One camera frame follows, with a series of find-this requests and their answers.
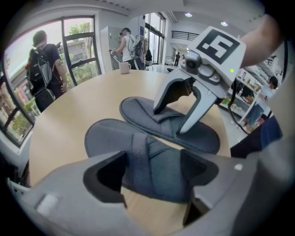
mug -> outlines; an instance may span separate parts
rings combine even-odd
[[[121,74],[128,74],[131,70],[131,65],[128,62],[119,63],[119,69]]]

blue clothing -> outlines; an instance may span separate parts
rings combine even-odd
[[[252,126],[262,116],[263,112],[264,110],[260,105],[256,104],[255,106],[253,106],[246,116],[248,125]]]
[[[271,142],[280,139],[283,136],[276,118],[273,116],[266,120],[261,127],[260,141],[262,150]]]

table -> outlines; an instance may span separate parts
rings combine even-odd
[[[31,185],[54,169],[87,159],[84,136],[96,121],[105,118],[123,120],[120,102],[131,96],[154,99],[166,74],[134,71],[121,75],[119,70],[92,78],[69,90],[51,104],[36,120],[30,146],[29,171]],[[191,94],[170,104],[187,113],[195,101]],[[220,138],[219,155],[230,157],[223,120],[217,105],[212,106],[201,122],[212,127]],[[179,145],[162,142],[180,149]],[[186,204],[150,199],[122,188],[127,210],[142,227],[154,235],[167,235],[182,228]]]

railing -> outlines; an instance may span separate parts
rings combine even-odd
[[[172,31],[172,39],[185,39],[185,40],[193,41],[198,36],[199,34],[193,34],[193,33],[183,32],[183,31]]]

